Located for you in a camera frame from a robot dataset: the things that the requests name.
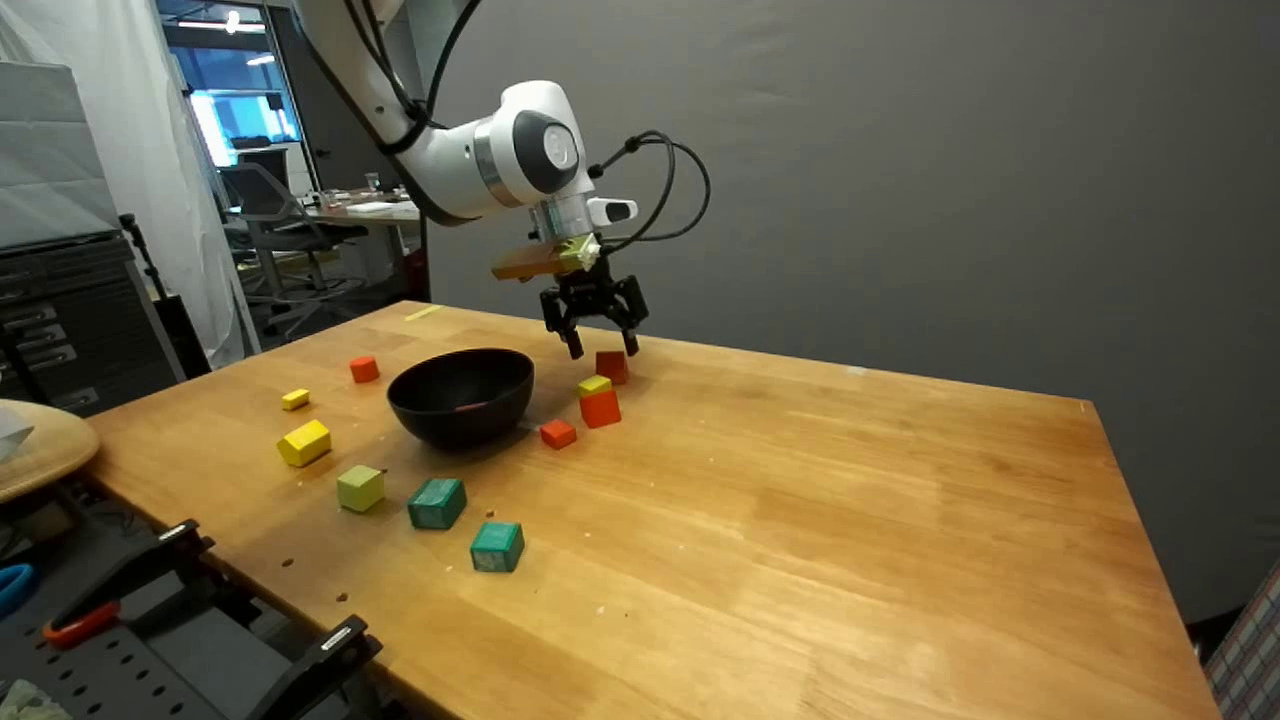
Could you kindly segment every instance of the yellow block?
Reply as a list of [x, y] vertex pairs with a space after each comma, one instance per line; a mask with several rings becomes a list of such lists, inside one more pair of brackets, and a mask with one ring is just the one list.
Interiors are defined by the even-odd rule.
[[576, 396], [597, 396], [597, 391], [613, 391], [613, 380], [606, 378], [589, 378], [576, 385]]
[[274, 451], [285, 456], [285, 463], [304, 469], [316, 456], [324, 456], [332, 449], [332, 433], [319, 419], [308, 419], [300, 429], [291, 429], [289, 436], [281, 436]]
[[291, 388], [291, 391], [281, 396], [281, 408], [289, 408], [289, 411], [297, 411], [297, 408], [304, 408], [304, 404], [313, 404], [313, 391], [308, 391], [308, 388]]

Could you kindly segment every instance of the green block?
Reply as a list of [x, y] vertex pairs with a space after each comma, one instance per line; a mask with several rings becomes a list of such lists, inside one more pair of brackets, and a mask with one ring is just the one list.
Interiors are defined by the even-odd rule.
[[511, 572], [518, 565], [518, 552], [525, 552], [518, 523], [482, 522], [471, 540], [471, 569], [477, 572]]
[[466, 508], [466, 492], [458, 479], [427, 479], [424, 490], [411, 492], [408, 501], [408, 522], [411, 527], [451, 527], [455, 517]]
[[336, 506], [344, 514], [371, 514], [371, 506], [382, 501], [382, 473], [357, 463], [344, 478], [336, 478]]

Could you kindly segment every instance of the cable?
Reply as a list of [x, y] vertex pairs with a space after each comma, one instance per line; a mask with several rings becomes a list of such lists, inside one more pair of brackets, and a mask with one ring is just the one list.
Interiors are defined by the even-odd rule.
[[[604, 164], [592, 164], [589, 175], [599, 181], [616, 162], [623, 162], [623, 155], [633, 155], [633, 154], [640, 154], [647, 144], [669, 150], [669, 175], [664, 175], [658, 199], [650, 206], [647, 221], [633, 238], [623, 238], [623, 242], [604, 242], [599, 238], [604, 252], [621, 252], [628, 245], [658, 245], [658, 242], [689, 238], [712, 207], [712, 172], [709, 172], [709, 164], [689, 144], [679, 144], [679, 140], [670, 140], [664, 132], [628, 136], [623, 150], [616, 150]], [[679, 228], [647, 238], [647, 228], [669, 211], [669, 199], [670, 199], [670, 187], [674, 187], [674, 155], [689, 155], [693, 167], [701, 172], [701, 183], [703, 183], [701, 207]]]
[[377, 27], [371, 5], [367, 0], [344, 0], [344, 9], [352, 17], [352, 26], [357, 26], [357, 35], [361, 35], [363, 52], [371, 56], [371, 63], [390, 86], [399, 108], [411, 117], [417, 102], [405, 93], [405, 86], [399, 86], [399, 78], [390, 70], [390, 56], [386, 56], [382, 33]]
[[427, 102], [424, 102], [424, 112], [427, 121], [437, 124], [437, 102], [439, 102], [439, 86], [445, 86], [445, 70], [446, 70], [446, 56], [451, 56], [451, 46], [462, 35], [471, 13], [481, 9], [481, 0], [466, 0], [466, 9], [451, 21], [446, 35], [445, 35], [445, 49], [439, 49], [439, 60], [437, 60], [437, 74], [432, 74], [432, 86], [427, 86]]
[[693, 228], [709, 217], [709, 207], [712, 207], [715, 183], [712, 183], [709, 164], [703, 164], [689, 144], [670, 144], [670, 150], [674, 150], [679, 155], [689, 155], [693, 167], [701, 172], [701, 181], [703, 181], [703, 199], [701, 199], [701, 207], [693, 211], [693, 221], [689, 221], [682, 228], [670, 228], [670, 231], [658, 231], [658, 238], [634, 238], [634, 242], [642, 242], [642, 245], [658, 245], [658, 242], [674, 242], [674, 238], [693, 231]]

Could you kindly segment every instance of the black bowl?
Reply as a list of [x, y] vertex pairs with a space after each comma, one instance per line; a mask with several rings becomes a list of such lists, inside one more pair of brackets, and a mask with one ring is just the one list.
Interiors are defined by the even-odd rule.
[[399, 372], [386, 404], [439, 451], [466, 451], [511, 433], [532, 396], [532, 360], [507, 349], [432, 356]]

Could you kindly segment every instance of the block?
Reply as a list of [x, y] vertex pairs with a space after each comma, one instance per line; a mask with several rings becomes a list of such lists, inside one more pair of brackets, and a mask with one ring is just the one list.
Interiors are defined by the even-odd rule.
[[546, 419], [534, 429], [534, 436], [546, 444], [546, 449], [569, 449], [576, 439], [576, 429], [562, 423], [562, 419]]
[[336, 506], [344, 514], [371, 514], [382, 501], [382, 469], [352, 463], [336, 478]]
[[604, 423], [623, 419], [623, 408], [616, 404], [616, 391], [592, 391], [592, 396], [585, 396], [576, 404], [578, 404], [589, 429], [604, 429]]
[[511, 572], [525, 552], [525, 527], [507, 522], [482, 522], [471, 540], [471, 569], [477, 572]]
[[348, 369], [357, 385], [371, 385], [381, 378], [371, 356], [357, 356]]
[[628, 354], [597, 354], [597, 378], [613, 385], [628, 385]]
[[424, 479], [408, 501], [411, 527], [445, 531], [466, 508], [466, 490], [458, 479]]
[[308, 419], [274, 439], [285, 463], [304, 469], [332, 449], [332, 433], [319, 419]]
[[308, 408], [308, 404], [313, 404], [313, 391], [308, 391], [308, 388], [291, 388], [291, 391], [281, 396], [281, 408], [285, 408], [285, 411], [297, 411], [297, 408]]
[[572, 258], [559, 258], [555, 242], [529, 245], [498, 265], [491, 265], [495, 280], [532, 280], [532, 278], [569, 278], [576, 272]]
[[606, 378], [589, 378], [576, 385], [576, 396], [597, 396], [597, 391], [613, 391], [613, 380]]

